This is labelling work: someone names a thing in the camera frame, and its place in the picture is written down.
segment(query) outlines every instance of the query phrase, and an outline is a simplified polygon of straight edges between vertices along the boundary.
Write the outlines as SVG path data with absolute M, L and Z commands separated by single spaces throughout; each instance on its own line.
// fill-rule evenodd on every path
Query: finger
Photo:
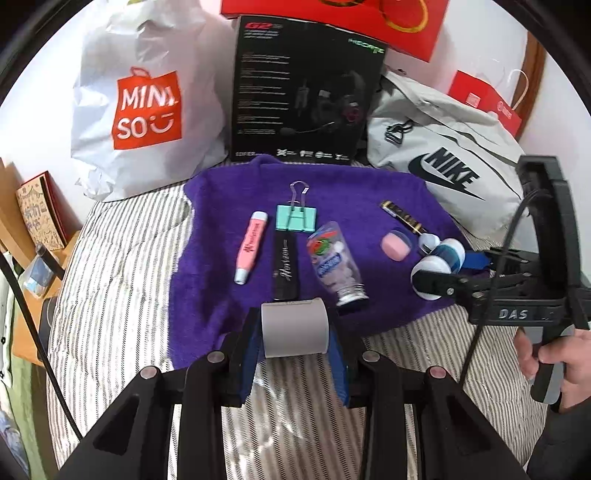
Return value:
M 524 377 L 531 380 L 538 374 L 540 363 L 532 356 L 528 358 L 518 358 L 519 370 L 524 374 Z
M 517 358 L 528 359 L 532 357 L 533 346 L 523 329 L 519 328 L 517 330 L 513 338 L 513 345 L 515 345 L 515 350 L 517 350 Z
M 591 330 L 579 330 L 576 329 L 573 333 L 573 336 L 582 338 L 586 341 L 591 341 Z
M 574 407 L 584 402 L 591 396 L 591 387 L 581 386 L 563 380 L 561 385 L 562 400 L 560 401 L 560 413 L 564 413 L 568 408 Z
M 589 343 L 580 337 L 561 337 L 540 348 L 538 359 L 545 364 L 565 362 L 577 366 L 584 362 L 588 348 Z

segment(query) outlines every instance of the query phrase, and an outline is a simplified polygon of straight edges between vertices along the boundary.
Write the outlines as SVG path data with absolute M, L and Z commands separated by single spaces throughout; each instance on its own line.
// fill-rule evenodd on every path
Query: green fabric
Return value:
M 14 319 L 17 311 L 15 305 Z M 42 367 L 12 354 L 11 373 L 8 398 L 27 453 L 31 480 L 51 480 L 57 474 L 57 464 L 47 416 L 47 374 Z

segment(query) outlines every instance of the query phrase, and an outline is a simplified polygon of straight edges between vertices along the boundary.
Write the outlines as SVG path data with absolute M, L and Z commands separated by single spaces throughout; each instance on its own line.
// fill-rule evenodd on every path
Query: striped bedsheet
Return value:
M 146 365 L 168 357 L 168 286 L 189 238 L 193 211 L 183 185 L 114 203 L 97 203 L 74 249 L 57 302 L 49 357 L 78 427 L 86 433 Z M 461 307 L 430 314 L 366 339 L 402 367 L 445 367 L 456 379 L 473 334 Z M 525 463 L 544 423 L 518 372 L 511 328 L 485 329 L 466 391 Z M 47 393 L 58 465 L 77 440 L 51 388 Z M 180 408 L 175 410 L 169 478 L 176 478 Z M 416 474 L 412 411 L 407 409 L 408 477 Z M 241 409 L 223 412 L 228 478 L 354 479 L 363 411 L 337 399 L 324 355 L 272 359 L 257 366 Z

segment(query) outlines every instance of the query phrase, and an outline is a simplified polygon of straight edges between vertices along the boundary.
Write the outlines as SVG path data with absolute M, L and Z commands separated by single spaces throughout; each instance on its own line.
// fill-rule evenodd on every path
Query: purple towel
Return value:
M 261 155 L 248 164 L 206 170 L 185 185 L 195 217 L 170 283 L 169 345 L 175 368 L 218 348 L 226 333 L 241 328 L 250 307 L 272 300 L 275 211 L 277 204 L 289 203 L 290 183 L 297 180 L 310 185 L 306 205 L 317 209 L 317 228 L 338 222 L 361 271 L 371 303 L 344 317 L 351 329 L 361 335 L 384 332 L 450 305 L 449 300 L 424 301 L 413 292 L 410 272 L 420 260 L 416 250 L 403 262 L 394 262 L 380 247 L 390 230 L 404 230 L 380 209 L 383 200 L 392 200 L 441 239 L 454 237 L 465 244 L 424 181 L 373 168 L 288 165 Z M 239 286 L 233 282 L 236 255 L 256 210 L 267 212 L 269 223 L 248 282 Z M 334 305 L 335 297 L 312 270 L 306 251 L 309 234 L 296 235 L 301 298 L 322 297 Z

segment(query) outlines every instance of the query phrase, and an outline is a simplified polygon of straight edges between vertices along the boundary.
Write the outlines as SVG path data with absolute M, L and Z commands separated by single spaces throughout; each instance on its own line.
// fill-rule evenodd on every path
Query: miniso shopping bag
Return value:
M 98 2 L 74 86 L 72 158 L 95 200 L 185 180 L 225 158 L 194 0 Z

